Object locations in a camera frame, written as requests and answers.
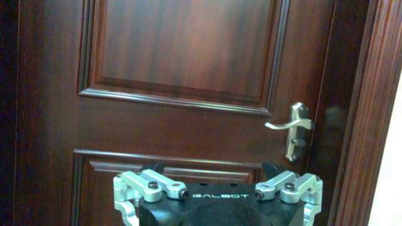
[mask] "door molding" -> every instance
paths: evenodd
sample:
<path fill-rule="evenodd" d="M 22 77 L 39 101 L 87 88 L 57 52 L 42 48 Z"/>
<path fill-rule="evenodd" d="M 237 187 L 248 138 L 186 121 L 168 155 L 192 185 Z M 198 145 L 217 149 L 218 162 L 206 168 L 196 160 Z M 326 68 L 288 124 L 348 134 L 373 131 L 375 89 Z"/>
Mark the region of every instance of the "door molding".
<path fill-rule="evenodd" d="M 402 68 L 401 34 L 401 1 L 337 1 L 308 166 L 318 174 L 337 169 L 328 225 L 369 224 Z"/>

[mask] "door frame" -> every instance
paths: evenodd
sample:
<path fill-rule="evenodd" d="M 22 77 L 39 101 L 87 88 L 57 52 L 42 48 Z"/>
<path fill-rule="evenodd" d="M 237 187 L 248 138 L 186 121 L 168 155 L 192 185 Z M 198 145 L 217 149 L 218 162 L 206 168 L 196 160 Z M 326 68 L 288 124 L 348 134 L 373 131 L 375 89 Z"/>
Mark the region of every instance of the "door frame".
<path fill-rule="evenodd" d="M 18 113 L 19 1 L 0 1 L 0 222 L 13 225 Z"/>
<path fill-rule="evenodd" d="M 18 0 L 13 1 L 14 14 L 6 14 L 2 22 L 18 19 Z M 308 171 L 322 174 L 322 167 L 337 169 L 337 181 L 332 187 L 329 225 L 367 225 L 369 223 L 372 202 L 380 172 L 385 139 L 391 124 L 393 102 L 402 68 L 402 1 L 392 0 L 336 0 L 334 18 L 330 30 L 326 66 L 321 85 L 317 111 L 317 127 L 313 133 Z M 17 43 L 11 53 L 18 59 L 18 32 L 7 36 Z M 10 43 L 0 42 L 2 48 Z M 10 64 L 6 58 L 0 63 Z M 17 103 L 18 60 L 11 62 L 10 80 L 3 86 L 2 98 L 11 98 Z M 18 107 L 9 109 L 18 113 Z M 320 150 L 325 141 L 334 139 L 324 131 L 334 124 L 322 123 L 329 111 L 340 110 L 337 121 L 337 142 L 330 143 L 329 150 Z M 13 128 L 17 121 L 6 121 Z M 5 161 L 15 164 L 15 133 L 9 131 L 11 147 Z M 336 161 L 322 161 L 320 154 L 333 156 Z M 15 166 L 6 176 L 11 178 L 9 187 L 15 191 Z M 2 206 L 14 216 L 14 194 L 2 190 L 3 197 L 13 203 Z"/>

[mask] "raised door panel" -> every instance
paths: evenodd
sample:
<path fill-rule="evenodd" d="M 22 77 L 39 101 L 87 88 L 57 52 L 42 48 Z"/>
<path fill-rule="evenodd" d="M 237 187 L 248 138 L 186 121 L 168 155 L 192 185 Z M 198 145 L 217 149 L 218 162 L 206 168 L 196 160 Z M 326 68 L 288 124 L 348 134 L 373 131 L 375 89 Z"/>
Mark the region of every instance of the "raised door panel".
<path fill-rule="evenodd" d="M 114 176 L 143 164 L 165 162 L 165 175 L 188 183 L 253 183 L 262 179 L 260 164 L 209 161 L 91 150 L 74 151 L 73 225 L 117 225 Z"/>
<path fill-rule="evenodd" d="M 89 0 L 81 94 L 269 115 L 289 4 L 280 8 L 276 0 Z"/>

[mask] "silver door handle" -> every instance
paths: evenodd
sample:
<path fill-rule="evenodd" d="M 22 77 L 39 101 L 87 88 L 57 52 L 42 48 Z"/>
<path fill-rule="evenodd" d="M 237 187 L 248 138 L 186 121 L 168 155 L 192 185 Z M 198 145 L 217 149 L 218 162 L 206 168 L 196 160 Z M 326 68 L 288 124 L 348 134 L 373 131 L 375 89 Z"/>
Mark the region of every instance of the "silver door handle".
<path fill-rule="evenodd" d="M 269 122 L 265 123 L 265 126 L 270 129 L 290 129 L 293 127 L 304 127 L 306 129 L 313 129 L 313 121 L 310 119 L 296 119 L 289 123 L 274 125 Z"/>
<path fill-rule="evenodd" d="M 292 105 L 290 110 L 289 123 L 274 125 L 266 122 L 265 126 L 270 129 L 289 129 L 285 157 L 290 161 L 296 161 L 301 157 L 306 146 L 305 130 L 313 129 L 314 122 L 308 118 L 309 108 L 304 103 L 298 102 Z"/>

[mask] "logo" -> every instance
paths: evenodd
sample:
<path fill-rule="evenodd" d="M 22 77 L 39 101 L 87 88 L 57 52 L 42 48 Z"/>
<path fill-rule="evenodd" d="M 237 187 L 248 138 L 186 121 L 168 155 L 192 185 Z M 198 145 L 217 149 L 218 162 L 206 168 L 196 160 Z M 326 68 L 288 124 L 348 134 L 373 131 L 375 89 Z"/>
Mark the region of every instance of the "logo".
<path fill-rule="evenodd" d="M 248 194 L 194 194 L 194 198 L 213 198 L 213 199 L 241 199 L 248 198 L 250 195 Z"/>

